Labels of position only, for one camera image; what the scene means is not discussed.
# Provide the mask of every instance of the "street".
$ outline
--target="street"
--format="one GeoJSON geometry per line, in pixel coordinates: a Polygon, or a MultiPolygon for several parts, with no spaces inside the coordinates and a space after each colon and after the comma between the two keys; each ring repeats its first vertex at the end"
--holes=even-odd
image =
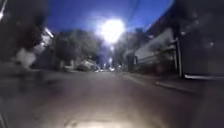
{"type": "Polygon", "coordinates": [[[188,128],[201,101],[121,73],[55,73],[49,79],[25,93],[17,85],[1,87],[9,128],[188,128]]]}

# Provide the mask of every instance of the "blue sky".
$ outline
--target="blue sky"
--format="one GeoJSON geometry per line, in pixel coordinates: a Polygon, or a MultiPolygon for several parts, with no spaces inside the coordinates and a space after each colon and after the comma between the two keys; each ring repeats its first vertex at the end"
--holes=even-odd
{"type": "Polygon", "coordinates": [[[72,28],[95,30],[107,19],[121,19],[129,30],[149,28],[173,0],[49,0],[47,26],[52,31],[72,28]]]}

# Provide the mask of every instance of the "tree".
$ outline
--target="tree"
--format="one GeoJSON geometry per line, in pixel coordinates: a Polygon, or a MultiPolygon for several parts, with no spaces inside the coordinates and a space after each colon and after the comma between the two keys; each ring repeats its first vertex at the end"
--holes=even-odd
{"type": "Polygon", "coordinates": [[[43,13],[38,13],[34,17],[31,25],[26,28],[24,33],[22,33],[19,41],[17,42],[18,49],[20,49],[21,47],[26,48],[27,50],[32,49],[41,42],[41,34],[44,29],[45,18],[46,16],[43,13]]]}
{"type": "Polygon", "coordinates": [[[137,28],[134,32],[124,33],[118,43],[115,45],[115,55],[116,61],[121,63],[127,63],[127,56],[125,53],[128,51],[135,51],[141,47],[145,42],[148,41],[148,37],[143,32],[141,28],[137,28]]]}
{"type": "Polygon", "coordinates": [[[101,40],[91,31],[81,29],[60,32],[55,37],[56,55],[62,60],[95,56],[101,40]]]}

